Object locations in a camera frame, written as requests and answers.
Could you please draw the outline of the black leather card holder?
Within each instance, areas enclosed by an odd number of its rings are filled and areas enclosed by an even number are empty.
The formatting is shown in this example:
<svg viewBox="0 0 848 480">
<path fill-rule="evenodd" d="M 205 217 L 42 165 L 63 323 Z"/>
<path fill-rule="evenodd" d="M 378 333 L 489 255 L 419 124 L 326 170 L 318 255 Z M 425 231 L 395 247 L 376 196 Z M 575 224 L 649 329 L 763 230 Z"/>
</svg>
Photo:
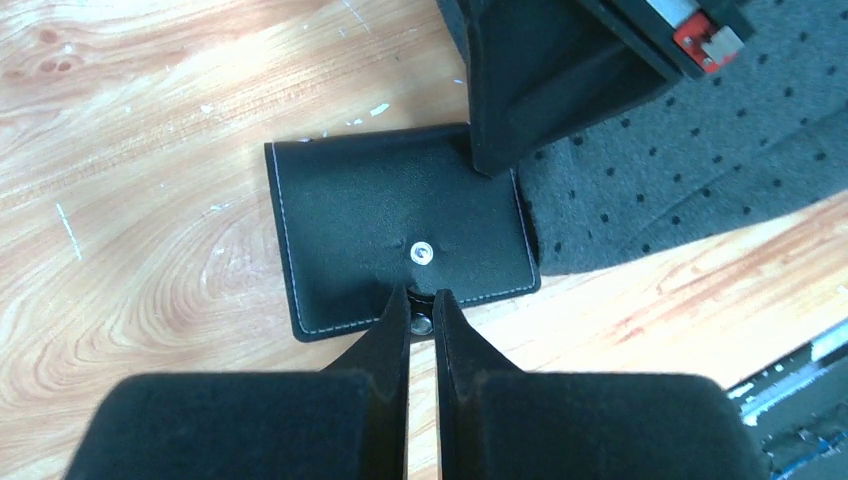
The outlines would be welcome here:
<svg viewBox="0 0 848 480">
<path fill-rule="evenodd" d="M 264 147 L 294 336 L 367 329 L 399 285 L 462 307 L 541 284 L 516 175 L 474 170 L 446 124 Z"/>
</svg>

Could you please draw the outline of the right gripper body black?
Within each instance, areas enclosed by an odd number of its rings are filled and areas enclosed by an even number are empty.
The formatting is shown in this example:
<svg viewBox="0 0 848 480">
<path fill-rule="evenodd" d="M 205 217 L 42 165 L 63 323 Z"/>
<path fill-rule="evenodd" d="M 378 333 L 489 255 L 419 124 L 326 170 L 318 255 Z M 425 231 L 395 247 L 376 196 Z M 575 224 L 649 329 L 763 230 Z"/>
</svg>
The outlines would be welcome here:
<svg viewBox="0 0 848 480">
<path fill-rule="evenodd" d="M 738 1 L 582 1 L 580 5 L 668 78 L 712 75 L 755 34 Z"/>
</svg>

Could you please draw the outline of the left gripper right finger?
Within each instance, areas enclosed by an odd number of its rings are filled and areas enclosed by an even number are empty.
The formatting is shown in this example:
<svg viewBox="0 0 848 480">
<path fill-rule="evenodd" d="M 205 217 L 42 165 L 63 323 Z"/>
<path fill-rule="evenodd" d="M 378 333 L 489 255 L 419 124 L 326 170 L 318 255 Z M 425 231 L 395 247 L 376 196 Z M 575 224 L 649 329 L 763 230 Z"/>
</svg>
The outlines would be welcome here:
<svg viewBox="0 0 848 480">
<path fill-rule="evenodd" d="M 445 479 L 764 479 L 736 407 L 713 380 L 528 372 L 439 291 L 440 473 Z"/>
</svg>

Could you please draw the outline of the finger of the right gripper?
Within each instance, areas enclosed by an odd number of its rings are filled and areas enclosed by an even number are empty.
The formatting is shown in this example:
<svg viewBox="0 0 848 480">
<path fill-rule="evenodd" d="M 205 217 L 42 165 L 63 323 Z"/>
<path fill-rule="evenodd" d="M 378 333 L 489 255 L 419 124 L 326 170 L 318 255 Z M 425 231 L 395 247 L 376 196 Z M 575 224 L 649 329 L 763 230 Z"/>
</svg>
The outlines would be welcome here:
<svg viewBox="0 0 848 480">
<path fill-rule="evenodd" d="M 633 109 L 683 73 L 646 30 L 645 1 L 460 1 L 474 168 L 496 176 L 534 150 Z"/>
</svg>

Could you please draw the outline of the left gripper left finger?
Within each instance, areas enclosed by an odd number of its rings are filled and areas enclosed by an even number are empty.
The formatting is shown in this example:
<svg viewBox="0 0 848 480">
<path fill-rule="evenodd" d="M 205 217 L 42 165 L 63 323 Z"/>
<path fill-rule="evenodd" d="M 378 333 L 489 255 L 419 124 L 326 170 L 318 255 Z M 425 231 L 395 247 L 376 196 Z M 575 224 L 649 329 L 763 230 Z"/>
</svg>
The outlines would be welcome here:
<svg viewBox="0 0 848 480">
<path fill-rule="evenodd" d="M 411 306 L 319 371 L 158 373 L 103 399 L 70 479 L 402 479 Z"/>
</svg>

